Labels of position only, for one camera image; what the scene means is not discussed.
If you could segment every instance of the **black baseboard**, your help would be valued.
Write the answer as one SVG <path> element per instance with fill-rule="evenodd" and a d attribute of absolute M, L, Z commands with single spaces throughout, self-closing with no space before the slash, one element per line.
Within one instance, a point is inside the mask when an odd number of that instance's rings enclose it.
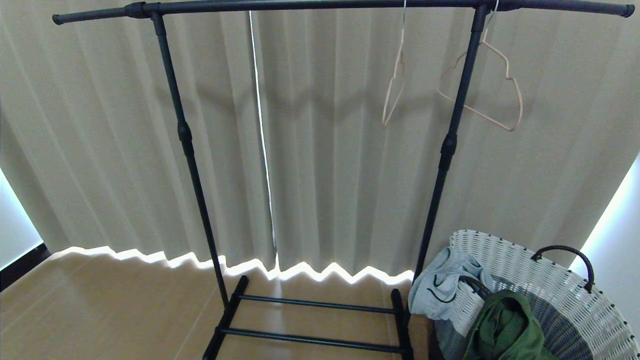
<path fill-rule="evenodd" d="M 44 244 L 40 244 L 33 250 L 24 254 L 20 259 L 0 271 L 0 291 L 8 288 L 34 267 L 45 261 L 51 253 Z"/>

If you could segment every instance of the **clothes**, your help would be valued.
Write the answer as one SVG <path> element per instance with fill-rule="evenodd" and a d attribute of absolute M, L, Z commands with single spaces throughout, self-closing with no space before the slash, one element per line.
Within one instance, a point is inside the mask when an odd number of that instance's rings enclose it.
<path fill-rule="evenodd" d="M 493 279 L 473 255 L 446 247 L 415 280 L 409 291 L 409 311 L 432 320 L 448 320 L 461 275 L 480 280 L 489 289 Z"/>
<path fill-rule="evenodd" d="M 509 290 L 490 295 L 467 335 L 465 360 L 555 360 L 524 295 Z"/>

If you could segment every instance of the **floor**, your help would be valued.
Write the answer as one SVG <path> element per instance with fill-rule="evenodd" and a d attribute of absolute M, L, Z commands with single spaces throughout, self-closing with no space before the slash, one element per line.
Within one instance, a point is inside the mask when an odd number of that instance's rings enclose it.
<path fill-rule="evenodd" d="M 391 307 L 409 282 L 386 285 L 338 275 L 316 282 L 247 272 L 248 294 Z M 226 276 L 232 291 L 239 278 Z M 9 359 L 200 359 L 222 314 L 212 268 L 187 261 L 53 255 L 0 293 L 0 356 Z M 392 315 L 265 302 L 242 302 L 233 327 L 397 345 Z M 427 320 L 413 316 L 416 359 L 427 359 Z M 395 354 L 227 336 L 218 359 L 396 359 Z"/>

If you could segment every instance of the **horizontal rack bar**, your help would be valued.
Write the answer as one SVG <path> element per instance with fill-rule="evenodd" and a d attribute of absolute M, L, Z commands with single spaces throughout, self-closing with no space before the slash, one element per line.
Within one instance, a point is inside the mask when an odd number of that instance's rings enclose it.
<path fill-rule="evenodd" d="M 303 305 L 303 306 L 317 306 L 317 307 L 330 307 L 332 309 L 368 311 L 368 312 L 371 312 L 371 313 L 385 313 L 385 314 L 394 314 L 394 313 L 396 313 L 395 310 L 387 309 L 385 307 L 371 307 L 371 306 L 336 304 L 334 302 L 318 302 L 318 301 L 306 301 L 306 300 L 296 300 L 296 299 L 283 299 L 283 298 L 278 298 L 278 297 L 265 297 L 265 296 L 255 296 L 255 295 L 238 295 L 238 297 L 240 299 L 252 300 L 252 301 L 280 302 L 280 303 L 283 303 L 283 304 L 294 304 L 294 305 Z"/>
<path fill-rule="evenodd" d="M 409 8 L 477 8 L 495 0 L 406 0 Z M 404 0 L 219 0 L 183 1 L 179 3 L 132 3 L 121 8 L 53 15 L 53 22 L 68 22 L 133 17 L 145 19 L 152 13 L 245 12 L 261 10 L 347 9 L 347 8 L 400 8 Z M 636 9 L 632 4 L 598 3 L 585 0 L 501 0 L 498 11 L 521 8 L 564 10 L 571 12 L 602 13 L 630 17 Z"/>
<path fill-rule="evenodd" d="M 330 345 L 330 346 L 334 346 L 334 347 L 358 348 L 358 349 L 361 349 L 361 350 L 373 350 L 373 351 L 380 351 L 380 352 L 393 352 L 393 353 L 397 353 L 397 354 L 403 354 L 403 353 L 406 352 L 406 350 L 401 348 L 401 347 L 395 347 L 395 346 L 391 346 L 391 345 L 379 345 L 379 344 L 371 344 L 371 343 L 361 343 L 361 342 L 358 342 L 358 341 L 344 341 L 344 340 L 334 340 L 334 339 L 326 339 L 326 338 L 315 338 L 313 336 L 275 334 L 274 332 L 235 329 L 235 328 L 232 328 L 232 327 L 229 327 L 229 328 L 226 328 L 226 329 L 220 329 L 220 332 L 222 332 L 223 334 L 250 336 L 250 337 L 253 337 L 253 338 L 264 338 L 264 339 L 272 339 L 272 340 L 294 341 L 294 342 L 297 342 L 297 343 L 308 343 L 308 344 L 317 344 L 317 345 Z"/>

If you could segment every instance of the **wall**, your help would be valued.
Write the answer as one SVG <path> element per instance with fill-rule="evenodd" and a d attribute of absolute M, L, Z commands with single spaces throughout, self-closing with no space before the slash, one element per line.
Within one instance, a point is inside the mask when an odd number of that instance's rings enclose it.
<path fill-rule="evenodd" d="M 595 284 L 616 304 L 633 330 L 640 330 L 640 154 L 582 248 Z M 576 259 L 571 269 L 586 277 Z"/>
<path fill-rule="evenodd" d="M 0 170 L 0 270 L 41 243 L 38 231 Z"/>

